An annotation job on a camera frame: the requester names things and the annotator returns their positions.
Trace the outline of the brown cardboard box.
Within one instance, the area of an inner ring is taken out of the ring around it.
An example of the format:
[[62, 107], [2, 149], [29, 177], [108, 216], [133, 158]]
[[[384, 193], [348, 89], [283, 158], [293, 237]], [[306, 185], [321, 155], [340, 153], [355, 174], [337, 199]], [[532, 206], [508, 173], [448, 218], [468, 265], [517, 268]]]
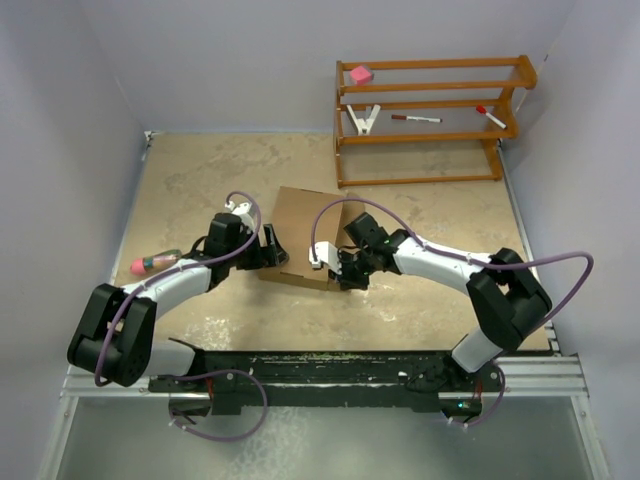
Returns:
[[314, 270], [309, 263], [311, 230], [316, 218], [320, 219], [316, 229], [318, 242], [329, 241], [337, 247], [352, 243], [344, 227], [365, 212], [365, 205], [350, 200], [327, 206], [339, 198], [337, 194], [286, 186], [279, 188], [270, 223], [289, 260], [283, 265], [260, 270], [260, 280], [320, 291], [340, 290], [328, 269]]

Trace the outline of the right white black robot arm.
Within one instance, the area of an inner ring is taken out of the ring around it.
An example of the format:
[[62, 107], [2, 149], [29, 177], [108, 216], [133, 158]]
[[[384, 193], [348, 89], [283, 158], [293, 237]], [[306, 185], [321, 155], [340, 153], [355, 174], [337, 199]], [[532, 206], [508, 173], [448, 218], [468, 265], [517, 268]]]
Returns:
[[551, 311], [550, 297], [511, 249], [476, 254], [429, 243], [405, 229], [389, 234], [368, 213], [344, 231], [351, 252], [327, 241], [309, 248], [311, 266], [328, 268], [342, 290], [366, 290], [372, 274], [391, 272], [434, 281], [469, 298], [478, 327], [456, 344], [444, 369], [456, 391], [469, 390], [485, 364], [518, 349]]

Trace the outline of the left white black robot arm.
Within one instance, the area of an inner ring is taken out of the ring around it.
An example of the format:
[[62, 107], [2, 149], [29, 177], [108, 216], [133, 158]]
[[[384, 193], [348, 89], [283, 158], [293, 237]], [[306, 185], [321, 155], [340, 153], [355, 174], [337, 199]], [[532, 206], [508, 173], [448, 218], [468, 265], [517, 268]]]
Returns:
[[156, 344], [156, 321], [216, 288], [232, 269], [276, 267], [288, 259], [272, 225], [262, 226], [248, 214], [218, 213], [208, 233], [173, 267], [124, 287], [97, 286], [72, 336], [67, 361], [93, 373], [99, 386], [129, 387], [143, 376], [159, 375], [194, 392], [206, 378], [204, 365], [194, 360], [196, 348], [177, 340]]

